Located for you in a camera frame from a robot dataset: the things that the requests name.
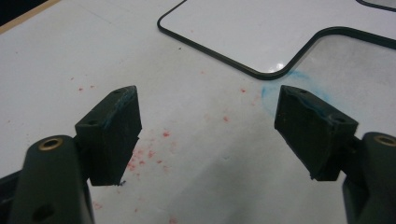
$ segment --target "red paint speck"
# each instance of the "red paint speck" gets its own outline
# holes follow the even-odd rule
[[[169,218],[169,224],[177,224],[177,219],[175,217]]]
[[[93,206],[93,209],[95,209],[95,210],[99,210],[103,207],[101,204],[99,204],[97,202],[92,202],[92,206]]]
[[[151,157],[154,156],[154,154],[155,154],[155,152],[150,150],[150,151],[148,152],[148,157],[151,158]]]
[[[171,135],[171,134],[169,133],[169,131],[163,132],[163,137],[168,137],[169,135]]]
[[[142,147],[137,147],[134,150],[134,154],[132,156],[133,158],[138,159],[138,160],[140,160],[142,158],[142,156],[145,154],[145,151],[143,149],[139,149],[139,148],[142,148]]]
[[[129,168],[129,171],[134,171],[134,169],[136,169],[136,165],[133,164],[133,163],[131,163],[131,162],[128,162],[128,164],[126,165],[126,167]]]

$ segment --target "hole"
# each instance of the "hole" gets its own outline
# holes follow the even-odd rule
[[[59,147],[64,140],[62,138],[50,138],[45,141],[43,141],[39,146],[38,149],[42,151],[48,151],[48,150],[53,150],[57,147]]]
[[[53,147],[58,143],[59,141],[57,139],[51,139],[48,142],[44,143],[44,147]]]
[[[46,221],[48,218],[52,217],[55,214],[55,209],[52,204],[47,203],[37,208],[33,213],[32,220],[33,222],[42,222]]]
[[[374,140],[388,147],[396,147],[396,139],[392,137],[387,137],[385,135],[378,135],[374,137]]]
[[[96,124],[98,124],[98,121],[96,119],[93,119],[93,120],[88,121],[88,124],[89,125],[96,125]]]

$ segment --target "black line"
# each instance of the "black line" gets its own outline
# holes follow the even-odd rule
[[[326,35],[345,35],[349,36],[355,39],[359,39],[368,43],[376,44],[385,48],[389,49],[396,49],[396,40],[390,39],[381,35],[373,35],[367,32],[363,32],[360,30],[348,28],[348,27],[343,27],[343,26],[337,26],[337,27],[329,27],[325,28],[323,30],[318,31],[316,34],[314,34],[311,39],[297,52],[297,54],[290,60],[288,64],[285,65],[281,70],[276,71],[274,73],[262,73],[257,70],[254,70],[244,64],[241,64],[225,55],[222,55],[213,49],[209,49],[203,45],[200,45],[182,35],[178,35],[164,27],[161,26],[161,20],[167,16],[169,13],[174,11],[176,8],[180,7],[183,3],[187,2],[187,0],[182,1],[180,4],[172,8],[170,11],[166,12],[163,16],[161,16],[158,21],[157,21],[157,26],[160,29],[161,32],[164,34],[170,35],[173,38],[190,45],[194,47],[195,49],[198,49],[224,63],[227,63],[228,65],[252,76],[260,80],[274,80],[280,77],[285,76],[289,70],[304,56],[304,54],[317,42],[320,38]]]
[[[381,5],[377,5],[377,4],[373,4],[373,3],[364,2],[363,0],[356,0],[356,1],[364,6],[367,6],[367,7],[375,7],[375,8],[379,8],[379,9],[396,12],[396,8],[394,8],[394,7],[381,6]]]

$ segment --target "blue stain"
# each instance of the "blue stain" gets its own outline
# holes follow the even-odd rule
[[[312,92],[320,99],[331,104],[331,98],[310,76],[292,71],[283,78],[270,81],[262,87],[262,106],[273,118],[276,115],[277,99],[281,85],[293,86]]]

